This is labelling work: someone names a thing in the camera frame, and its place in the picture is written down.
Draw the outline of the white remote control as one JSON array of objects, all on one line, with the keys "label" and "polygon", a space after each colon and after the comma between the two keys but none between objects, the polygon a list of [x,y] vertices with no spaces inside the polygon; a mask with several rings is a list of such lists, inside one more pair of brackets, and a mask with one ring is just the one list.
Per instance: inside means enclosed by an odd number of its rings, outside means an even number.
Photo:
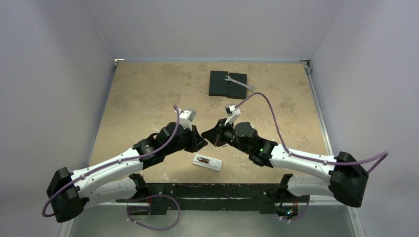
[{"label": "white remote control", "polygon": [[220,171],[222,169],[223,161],[208,156],[195,154],[192,163],[198,166]]}]

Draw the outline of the blue black battery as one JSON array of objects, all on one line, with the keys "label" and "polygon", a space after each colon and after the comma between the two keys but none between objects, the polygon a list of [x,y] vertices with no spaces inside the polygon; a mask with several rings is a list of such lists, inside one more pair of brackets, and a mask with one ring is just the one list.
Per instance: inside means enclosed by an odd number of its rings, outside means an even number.
[{"label": "blue black battery", "polygon": [[197,161],[200,163],[206,163],[206,164],[210,163],[210,160],[207,158],[197,158]]}]

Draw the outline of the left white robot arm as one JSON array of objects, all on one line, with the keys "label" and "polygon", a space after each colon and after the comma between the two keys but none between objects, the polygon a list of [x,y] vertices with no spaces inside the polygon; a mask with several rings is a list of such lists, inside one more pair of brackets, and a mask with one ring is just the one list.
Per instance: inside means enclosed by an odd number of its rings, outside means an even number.
[{"label": "left white robot arm", "polygon": [[[178,151],[198,152],[207,146],[195,125],[184,128],[170,122],[160,132],[140,140],[122,154],[91,167],[69,171],[63,167],[55,171],[46,194],[48,201],[43,217],[55,217],[58,223],[69,221],[83,212],[88,204],[99,198],[98,188],[113,180],[131,175],[164,161]],[[53,213],[47,214],[51,206]]]}]

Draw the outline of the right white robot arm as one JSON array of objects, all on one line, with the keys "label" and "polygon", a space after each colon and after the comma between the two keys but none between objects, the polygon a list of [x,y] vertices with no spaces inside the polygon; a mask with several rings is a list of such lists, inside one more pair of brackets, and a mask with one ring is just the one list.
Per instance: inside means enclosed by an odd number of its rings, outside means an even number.
[{"label": "right white robot arm", "polygon": [[351,207],[362,205],[369,174],[351,154],[323,156],[288,149],[259,136],[249,122],[237,125],[220,119],[201,136],[215,147],[225,144],[248,155],[258,166],[286,168],[310,175],[310,178],[286,175],[277,188],[280,199],[317,195],[331,196]]}]

